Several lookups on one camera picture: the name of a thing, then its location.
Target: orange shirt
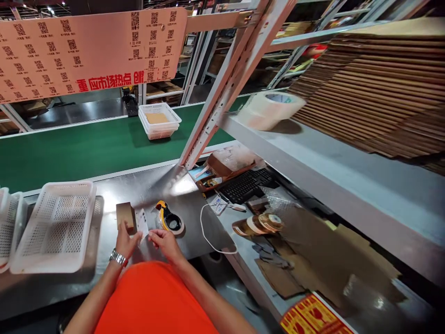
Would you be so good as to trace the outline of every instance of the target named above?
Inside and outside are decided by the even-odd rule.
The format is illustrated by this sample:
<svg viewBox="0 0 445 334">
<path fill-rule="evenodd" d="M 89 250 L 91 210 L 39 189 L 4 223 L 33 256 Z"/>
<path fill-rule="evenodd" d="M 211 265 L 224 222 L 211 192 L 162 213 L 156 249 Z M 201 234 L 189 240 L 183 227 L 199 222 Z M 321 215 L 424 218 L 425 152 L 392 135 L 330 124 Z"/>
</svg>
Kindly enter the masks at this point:
<svg viewBox="0 0 445 334">
<path fill-rule="evenodd" d="M 173 268 L 138 263 L 122 275 L 96 333 L 218 333 Z"/>
</svg>

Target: yellow tape dispenser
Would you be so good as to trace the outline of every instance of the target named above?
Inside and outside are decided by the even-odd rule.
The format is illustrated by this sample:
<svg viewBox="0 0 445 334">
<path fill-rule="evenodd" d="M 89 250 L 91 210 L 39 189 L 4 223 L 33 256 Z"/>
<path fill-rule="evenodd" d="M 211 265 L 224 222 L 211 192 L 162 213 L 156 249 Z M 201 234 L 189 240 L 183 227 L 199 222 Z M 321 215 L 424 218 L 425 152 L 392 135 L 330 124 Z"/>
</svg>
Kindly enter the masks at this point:
<svg viewBox="0 0 445 334">
<path fill-rule="evenodd" d="M 156 204 L 156 209 L 159 210 L 159 222 L 164 230 L 171 231 L 174 235 L 179 235 L 184 231 L 181 219 L 170 211 L 167 203 L 160 200 Z"/>
</svg>

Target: woman's right hand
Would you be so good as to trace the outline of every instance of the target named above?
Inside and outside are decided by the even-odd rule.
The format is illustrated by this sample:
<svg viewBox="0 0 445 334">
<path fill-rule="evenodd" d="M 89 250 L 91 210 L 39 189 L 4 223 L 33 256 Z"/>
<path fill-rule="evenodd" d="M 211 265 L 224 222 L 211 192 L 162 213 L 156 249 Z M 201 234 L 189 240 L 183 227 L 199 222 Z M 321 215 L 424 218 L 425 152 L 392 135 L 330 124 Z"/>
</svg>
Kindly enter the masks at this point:
<svg viewBox="0 0 445 334">
<path fill-rule="evenodd" d="M 152 241 L 156 249 L 161 249 L 162 254 L 164 254 L 170 264 L 179 265 L 184 261 L 187 262 L 174 234 L 170 231 L 151 230 L 148 233 L 148 241 Z"/>
</svg>

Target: woman's left hand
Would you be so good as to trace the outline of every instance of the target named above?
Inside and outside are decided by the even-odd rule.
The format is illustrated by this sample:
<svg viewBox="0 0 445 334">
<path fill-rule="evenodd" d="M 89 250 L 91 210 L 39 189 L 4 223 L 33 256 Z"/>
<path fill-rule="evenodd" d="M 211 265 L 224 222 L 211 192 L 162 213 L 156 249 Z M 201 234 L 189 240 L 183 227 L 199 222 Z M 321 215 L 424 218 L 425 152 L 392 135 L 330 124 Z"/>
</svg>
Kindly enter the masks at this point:
<svg viewBox="0 0 445 334">
<path fill-rule="evenodd" d="M 130 259 L 141 238 L 142 231 L 137 232 L 133 238 L 130 238 L 125 222 L 120 223 L 116 240 L 116 252 L 123 255 L 127 260 Z"/>
</svg>

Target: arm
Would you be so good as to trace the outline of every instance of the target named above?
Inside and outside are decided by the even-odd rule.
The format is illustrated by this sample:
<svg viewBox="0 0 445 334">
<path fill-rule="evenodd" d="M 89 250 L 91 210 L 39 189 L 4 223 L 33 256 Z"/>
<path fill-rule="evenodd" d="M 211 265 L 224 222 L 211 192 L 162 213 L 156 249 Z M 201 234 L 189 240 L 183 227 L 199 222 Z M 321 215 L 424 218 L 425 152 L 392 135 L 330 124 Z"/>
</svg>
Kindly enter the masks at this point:
<svg viewBox="0 0 445 334">
<path fill-rule="evenodd" d="M 119 225 L 119 232 L 116 241 L 116 251 L 129 259 L 133 254 L 136 245 L 142 237 L 142 232 L 138 232 L 132 239 L 127 233 L 125 224 Z M 64 333 L 93 333 L 102 312 L 107 305 L 108 299 L 116 288 L 116 283 L 121 274 L 122 267 L 116 261 L 110 261 L 102 277 L 83 301 L 80 308 L 74 314 Z"/>
<path fill-rule="evenodd" d="M 151 230 L 148 240 L 152 241 L 157 249 L 161 249 L 218 332 L 222 334 L 255 333 L 254 328 L 246 319 L 221 297 L 185 259 L 173 233 L 164 230 Z"/>
</svg>

